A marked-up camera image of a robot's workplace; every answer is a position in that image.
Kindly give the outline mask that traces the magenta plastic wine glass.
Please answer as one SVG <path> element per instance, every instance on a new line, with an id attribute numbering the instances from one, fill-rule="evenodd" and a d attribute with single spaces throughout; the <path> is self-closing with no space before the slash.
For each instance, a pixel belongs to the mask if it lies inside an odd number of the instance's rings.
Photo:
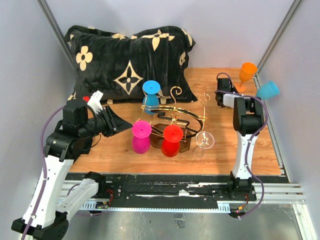
<path id="1" fill-rule="evenodd" d="M 132 149 L 138 154 L 146 153 L 150 148 L 150 134 L 152 127 L 145 120 L 138 120 L 132 127 Z"/>

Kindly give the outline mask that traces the orange plastic wine glass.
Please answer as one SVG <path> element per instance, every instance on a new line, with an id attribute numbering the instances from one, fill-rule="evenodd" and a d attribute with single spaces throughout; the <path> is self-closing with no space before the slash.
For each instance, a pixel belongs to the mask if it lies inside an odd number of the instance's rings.
<path id="1" fill-rule="evenodd" d="M 252 62 L 245 62 L 242 64 L 238 74 L 240 82 L 236 82 L 234 84 L 235 88 L 239 93 L 243 93 L 246 90 L 245 83 L 254 77 L 257 70 L 257 66 Z"/>

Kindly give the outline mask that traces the light blue plastic wine glass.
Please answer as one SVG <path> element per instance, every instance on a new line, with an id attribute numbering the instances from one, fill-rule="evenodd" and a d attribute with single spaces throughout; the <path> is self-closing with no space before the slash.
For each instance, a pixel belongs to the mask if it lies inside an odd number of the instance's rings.
<path id="1" fill-rule="evenodd" d="M 256 97 L 261 100 L 268 100 L 280 94 L 280 90 L 275 82 L 268 81 L 263 84 L 256 92 Z"/>

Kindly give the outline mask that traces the gold wire wine glass rack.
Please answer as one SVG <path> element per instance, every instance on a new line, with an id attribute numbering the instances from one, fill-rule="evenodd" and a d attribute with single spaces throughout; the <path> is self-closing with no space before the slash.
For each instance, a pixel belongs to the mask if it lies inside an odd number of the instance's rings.
<path id="1" fill-rule="evenodd" d="M 189 151 L 191 148 L 191 140 L 195 138 L 197 133 L 203 131 L 205 127 L 205 121 L 207 120 L 206 107 L 204 105 L 202 106 L 203 115 L 197 115 L 192 111 L 178 107 L 176 97 L 181 95 L 182 93 L 183 90 L 181 87 L 172 87 L 170 89 L 170 97 L 173 100 L 173 105 L 161 105 L 159 102 L 158 107 L 151 110 L 154 113 L 154 115 L 152 115 L 153 118 L 156 117 L 162 121 L 167 122 L 167 124 L 153 124 L 152 120 L 149 122 L 151 126 L 151 134 L 149 136 L 149 139 L 150 145 L 152 147 L 161 150 L 162 143 L 164 141 L 164 130 L 167 126 L 170 125 L 177 125 L 183 131 L 183 137 L 180 141 L 179 153 Z M 142 113 L 144 114 L 145 105 L 143 105 L 143 103 L 141 109 Z"/>

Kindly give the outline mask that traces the black cloth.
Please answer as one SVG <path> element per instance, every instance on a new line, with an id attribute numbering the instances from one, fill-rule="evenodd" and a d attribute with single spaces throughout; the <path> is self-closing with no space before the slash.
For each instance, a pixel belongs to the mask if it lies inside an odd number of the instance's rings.
<path id="1" fill-rule="evenodd" d="M 94 135 L 93 137 L 86 138 L 84 140 L 84 146 L 80 153 L 86 154 L 86 155 L 89 154 L 90 150 L 100 142 L 101 138 L 102 138 L 101 134 L 97 134 L 97 135 Z"/>

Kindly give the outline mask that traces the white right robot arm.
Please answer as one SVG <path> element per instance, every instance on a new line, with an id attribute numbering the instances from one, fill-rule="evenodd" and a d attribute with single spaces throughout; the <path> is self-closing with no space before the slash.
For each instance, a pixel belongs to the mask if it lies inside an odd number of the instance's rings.
<path id="1" fill-rule="evenodd" d="M 217 77 L 215 100 L 219 107 L 233 109 L 233 129 L 237 136 L 234 167 L 226 185 L 226 194 L 232 200 L 252 193 L 252 161 L 256 141 L 266 126 L 265 104 L 259 97 L 238 92 L 229 77 Z"/>

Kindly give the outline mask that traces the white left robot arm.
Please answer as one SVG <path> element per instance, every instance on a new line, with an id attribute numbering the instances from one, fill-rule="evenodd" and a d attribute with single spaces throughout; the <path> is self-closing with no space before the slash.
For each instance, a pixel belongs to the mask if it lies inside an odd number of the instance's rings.
<path id="1" fill-rule="evenodd" d="M 106 176 L 90 171 L 61 203 L 58 199 L 71 166 L 82 154 L 88 154 L 95 136 L 112 137 L 131 129 L 131 123 L 119 117 L 99 100 L 69 100 L 61 107 L 62 119 L 46 140 L 41 140 L 42 172 L 29 207 L 23 217 L 13 221 L 11 229 L 21 239 L 61 240 L 71 219 L 92 197 L 114 198 Z"/>

